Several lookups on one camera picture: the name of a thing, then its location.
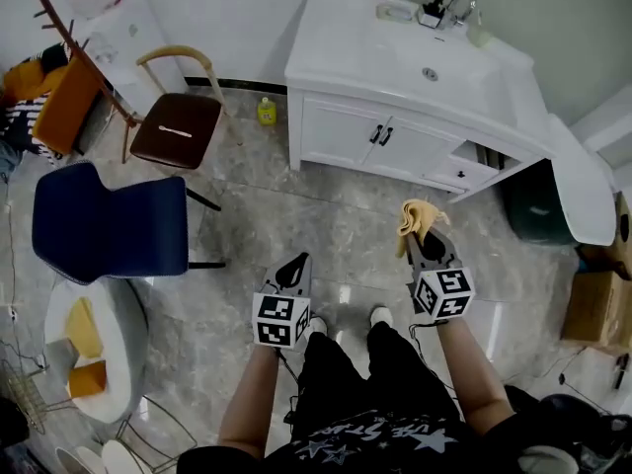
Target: brown chair seat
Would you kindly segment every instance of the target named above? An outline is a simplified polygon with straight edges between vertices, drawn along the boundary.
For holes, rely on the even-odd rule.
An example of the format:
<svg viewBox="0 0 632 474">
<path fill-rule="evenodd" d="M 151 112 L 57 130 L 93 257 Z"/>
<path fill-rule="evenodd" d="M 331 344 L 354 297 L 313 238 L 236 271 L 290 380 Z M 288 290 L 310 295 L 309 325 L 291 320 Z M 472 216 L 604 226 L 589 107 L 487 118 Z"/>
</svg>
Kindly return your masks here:
<svg viewBox="0 0 632 474">
<path fill-rule="evenodd" d="M 129 152 L 143 160 L 196 169 L 208 147 L 220 112 L 221 104 L 209 97 L 167 93 L 149 111 Z"/>
</svg>

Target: person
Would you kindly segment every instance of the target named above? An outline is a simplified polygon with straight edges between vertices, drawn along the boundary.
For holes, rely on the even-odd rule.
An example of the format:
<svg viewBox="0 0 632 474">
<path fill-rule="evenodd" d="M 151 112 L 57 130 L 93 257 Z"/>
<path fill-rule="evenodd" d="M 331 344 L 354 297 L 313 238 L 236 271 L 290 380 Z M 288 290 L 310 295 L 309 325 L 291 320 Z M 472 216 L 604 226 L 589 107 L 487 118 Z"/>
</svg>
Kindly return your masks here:
<svg viewBox="0 0 632 474">
<path fill-rule="evenodd" d="M 268 457 L 278 357 L 273 348 L 255 346 L 217 446 L 183 454 L 178 474 L 578 471 L 563 449 L 519 437 L 504 386 L 462 318 L 436 328 L 464 422 L 443 383 L 392 328 L 389 309 L 377 306 L 369 321 L 364 380 L 327 337 L 324 320 L 312 317 L 291 442 Z"/>
</svg>

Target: black cabinet handle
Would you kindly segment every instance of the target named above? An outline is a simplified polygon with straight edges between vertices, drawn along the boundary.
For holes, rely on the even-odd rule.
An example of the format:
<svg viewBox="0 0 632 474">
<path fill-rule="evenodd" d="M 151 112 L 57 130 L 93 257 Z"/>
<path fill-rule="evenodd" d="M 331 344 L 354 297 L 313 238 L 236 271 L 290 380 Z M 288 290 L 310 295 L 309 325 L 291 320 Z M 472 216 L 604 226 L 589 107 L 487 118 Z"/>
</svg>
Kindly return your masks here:
<svg viewBox="0 0 632 474">
<path fill-rule="evenodd" d="M 386 145 L 386 142 L 388 142 L 388 139 L 391 138 L 391 133 L 393 133 L 393 128 L 389 126 L 388 128 L 386 128 L 386 136 L 382 140 L 379 141 L 380 146 Z"/>
<path fill-rule="evenodd" d="M 372 136 L 371 138 L 369 138 L 369 139 L 368 139 L 368 141 L 369 141 L 371 144 L 374 144 L 375 142 L 377 142 L 377 139 L 379 138 L 379 134 L 382 132 L 382 128 L 383 128 L 383 127 L 384 127 L 384 126 L 383 126 L 382 124 L 379 124 L 379 125 L 377 126 L 377 128 L 375 129 L 375 133 L 373 134 L 373 136 Z"/>
</svg>

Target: bathroom vanity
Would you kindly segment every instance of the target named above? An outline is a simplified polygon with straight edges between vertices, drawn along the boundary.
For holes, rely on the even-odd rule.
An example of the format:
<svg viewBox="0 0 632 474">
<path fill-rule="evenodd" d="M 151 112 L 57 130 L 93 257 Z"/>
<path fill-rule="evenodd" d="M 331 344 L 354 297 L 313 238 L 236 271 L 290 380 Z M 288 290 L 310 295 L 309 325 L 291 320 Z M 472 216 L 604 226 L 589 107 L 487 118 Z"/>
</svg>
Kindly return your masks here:
<svg viewBox="0 0 632 474">
<path fill-rule="evenodd" d="M 336 165 L 469 197 L 555 153 L 533 61 L 466 26 L 376 18 L 402 0 L 308 0 L 287 62 L 290 167 Z"/>
</svg>

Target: sink drain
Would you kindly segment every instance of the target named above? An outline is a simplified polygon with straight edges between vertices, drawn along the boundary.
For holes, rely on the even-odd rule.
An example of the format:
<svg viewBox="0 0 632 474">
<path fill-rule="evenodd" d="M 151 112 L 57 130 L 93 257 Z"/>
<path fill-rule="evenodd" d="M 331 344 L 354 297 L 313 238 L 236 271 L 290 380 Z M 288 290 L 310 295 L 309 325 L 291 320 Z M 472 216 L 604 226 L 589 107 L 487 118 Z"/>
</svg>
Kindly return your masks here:
<svg viewBox="0 0 632 474">
<path fill-rule="evenodd" d="M 436 75 L 436 72 L 431 68 L 425 68 L 424 70 L 422 70 L 422 74 L 424 74 L 424 77 L 426 77 L 426 79 L 428 79 L 429 81 L 438 81 L 438 76 Z"/>
</svg>

